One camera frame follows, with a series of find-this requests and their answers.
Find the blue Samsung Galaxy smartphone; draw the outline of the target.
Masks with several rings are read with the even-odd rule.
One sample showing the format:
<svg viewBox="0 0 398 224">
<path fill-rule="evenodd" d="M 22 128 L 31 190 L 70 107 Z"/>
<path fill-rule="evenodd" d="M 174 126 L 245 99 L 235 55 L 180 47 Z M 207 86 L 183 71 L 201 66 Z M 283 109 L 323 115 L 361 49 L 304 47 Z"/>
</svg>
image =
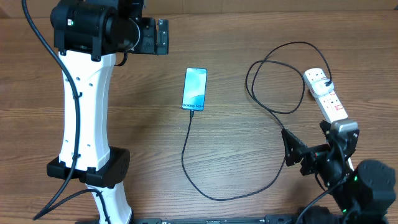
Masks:
<svg viewBox="0 0 398 224">
<path fill-rule="evenodd" d="M 208 70 L 205 68 L 187 68 L 182 96 L 182 109 L 203 111 Z"/>
</svg>

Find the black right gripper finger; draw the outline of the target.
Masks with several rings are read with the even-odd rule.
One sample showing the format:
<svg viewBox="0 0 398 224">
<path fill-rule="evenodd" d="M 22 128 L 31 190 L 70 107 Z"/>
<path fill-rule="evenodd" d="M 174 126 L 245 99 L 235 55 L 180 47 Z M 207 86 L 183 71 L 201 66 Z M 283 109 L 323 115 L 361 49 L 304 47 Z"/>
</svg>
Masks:
<svg viewBox="0 0 398 224">
<path fill-rule="evenodd" d="M 292 166 L 300 162 L 304 157 L 308 146 L 286 128 L 282 129 L 281 135 L 285 147 L 286 165 Z"/>
<path fill-rule="evenodd" d="M 330 130 L 331 130 L 331 124 L 325 120 L 320 122 L 320 128 L 323 132 L 323 134 L 325 135 L 325 137 L 328 137 L 330 134 Z"/>
</svg>

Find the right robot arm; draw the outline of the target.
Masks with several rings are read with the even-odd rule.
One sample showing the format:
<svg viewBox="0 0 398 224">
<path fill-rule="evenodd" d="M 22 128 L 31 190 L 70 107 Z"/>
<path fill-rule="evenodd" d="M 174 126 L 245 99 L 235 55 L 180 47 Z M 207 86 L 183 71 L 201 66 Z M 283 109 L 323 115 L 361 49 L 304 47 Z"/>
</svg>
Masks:
<svg viewBox="0 0 398 224">
<path fill-rule="evenodd" d="M 339 223 L 387 223 L 386 213 L 396 200 L 395 170 L 374 159 L 348 164 L 359 137 L 357 122 L 341 119 L 320 127 L 326 143 L 308 147 L 291 131 L 281 131 L 288 166 L 300 164 L 303 176 L 319 175 L 343 216 Z"/>
</svg>

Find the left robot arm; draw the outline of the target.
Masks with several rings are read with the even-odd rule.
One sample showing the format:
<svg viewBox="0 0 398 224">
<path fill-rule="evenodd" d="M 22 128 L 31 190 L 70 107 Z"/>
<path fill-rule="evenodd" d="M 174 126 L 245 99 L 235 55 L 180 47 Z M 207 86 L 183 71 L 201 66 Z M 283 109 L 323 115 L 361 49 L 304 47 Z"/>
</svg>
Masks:
<svg viewBox="0 0 398 224">
<path fill-rule="evenodd" d="M 50 177 L 78 179 L 95 199 L 99 223 L 132 223 L 124 191 L 130 153 L 108 143 L 109 84 L 118 53 L 166 55 L 169 23 L 144 17 L 143 0 L 60 1 L 52 10 L 54 46 L 65 66 L 64 134 Z"/>
</svg>

